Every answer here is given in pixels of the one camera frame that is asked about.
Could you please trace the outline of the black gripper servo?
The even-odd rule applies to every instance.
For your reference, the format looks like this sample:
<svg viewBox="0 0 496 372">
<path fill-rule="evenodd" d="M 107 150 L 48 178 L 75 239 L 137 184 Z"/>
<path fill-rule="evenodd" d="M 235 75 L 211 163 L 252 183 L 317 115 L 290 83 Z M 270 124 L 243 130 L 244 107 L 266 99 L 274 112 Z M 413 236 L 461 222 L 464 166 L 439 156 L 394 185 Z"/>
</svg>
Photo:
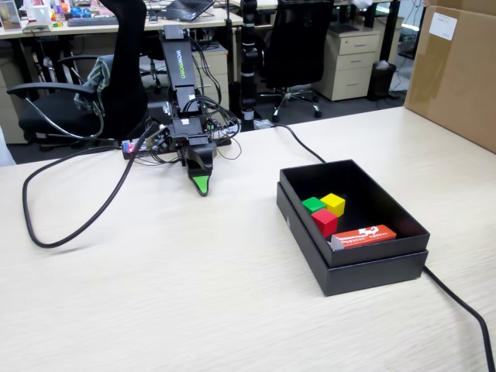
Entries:
<svg viewBox="0 0 496 372">
<path fill-rule="evenodd" d="M 208 134 L 171 137 L 169 151 L 178 150 L 184 150 L 188 178 L 198 194 L 206 197 L 213 171 L 213 160 L 217 155 L 217 146 Z"/>
</svg>

